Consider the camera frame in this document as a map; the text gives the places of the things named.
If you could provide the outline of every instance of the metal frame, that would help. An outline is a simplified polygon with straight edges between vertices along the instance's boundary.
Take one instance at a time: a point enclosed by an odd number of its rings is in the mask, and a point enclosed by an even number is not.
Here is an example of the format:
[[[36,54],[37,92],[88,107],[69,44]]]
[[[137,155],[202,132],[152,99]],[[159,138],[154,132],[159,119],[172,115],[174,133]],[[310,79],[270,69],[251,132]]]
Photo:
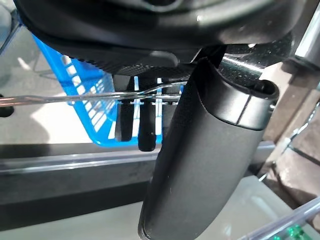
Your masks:
[[[113,99],[113,100],[124,100],[124,99],[163,99],[163,100],[174,100],[178,101],[181,94],[170,93],[170,94],[151,94],[159,89],[169,88],[174,86],[186,85],[187,81],[173,81],[171,83],[159,84],[158,86],[149,88],[143,91],[121,91],[121,92],[106,92],[100,94],[84,94],[84,95],[72,95],[72,96],[34,96],[34,95],[23,95],[23,96],[11,96],[0,98],[1,107],[13,107],[33,104],[49,104],[59,102],[76,102],[76,101],[92,101],[102,99]]]

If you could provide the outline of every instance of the black plastic part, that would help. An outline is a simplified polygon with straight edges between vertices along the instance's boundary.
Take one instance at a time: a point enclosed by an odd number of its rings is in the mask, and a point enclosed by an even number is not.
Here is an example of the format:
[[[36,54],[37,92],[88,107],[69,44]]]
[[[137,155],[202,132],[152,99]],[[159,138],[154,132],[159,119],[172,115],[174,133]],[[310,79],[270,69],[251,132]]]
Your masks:
[[[32,26],[49,36],[75,45],[87,42],[150,50],[272,42],[292,29],[305,4],[304,0],[223,0],[160,14],[108,0],[14,2]]]
[[[151,152],[156,148],[156,106],[151,102],[140,105],[138,147],[140,151]]]
[[[114,137],[117,141],[128,142],[132,138],[135,106],[130,103],[119,103],[115,122]]]
[[[156,78],[139,77],[139,90],[146,90],[157,85]],[[140,105],[140,122],[138,147],[143,152],[151,152],[156,148],[156,105],[154,100],[144,99]]]
[[[10,117],[14,112],[15,112],[15,109],[13,106],[0,107],[0,118]]]
[[[134,91],[134,77],[114,75],[113,86],[116,92]],[[114,137],[117,141],[128,142],[132,138],[135,106],[130,100],[122,100],[117,105]]]
[[[211,93],[203,84],[215,75],[205,70],[207,62],[185,86],[157,157],[140,215],[143,239],[196,239],[228,201],[263,136],[263,130],[232,125],[208,112],[211,106],[202,99]]]
[[[182,0],[181,6],[189,7],[159,13],[115,0],[14,1],[28,29],[60,53],[112,74],[160,78],[189,76],[190,63],[206,47],[281,38],[305,3],[223,0],[199,5]]]

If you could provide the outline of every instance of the blue plastic basket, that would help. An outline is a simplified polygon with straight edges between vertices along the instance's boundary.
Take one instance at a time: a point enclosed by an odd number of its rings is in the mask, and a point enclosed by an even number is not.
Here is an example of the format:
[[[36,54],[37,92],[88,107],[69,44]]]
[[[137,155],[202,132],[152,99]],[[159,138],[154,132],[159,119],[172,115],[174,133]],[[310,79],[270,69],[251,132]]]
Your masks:
[[[53,73],[68,96],[114,92],[112,76],[89,63],[80,62],[62,55],[34,36],[35,42],[45,56]],[[135,77],[135,88],[138,78]],[[132,139],[119,142],[115,139],[117,119],[116,100],[77,101],[74,107],[88,136],[103,147],[125,147],[138,144],[140,101],[135,100]],[[156,101],[156,142],[162,142],[162,104]]]

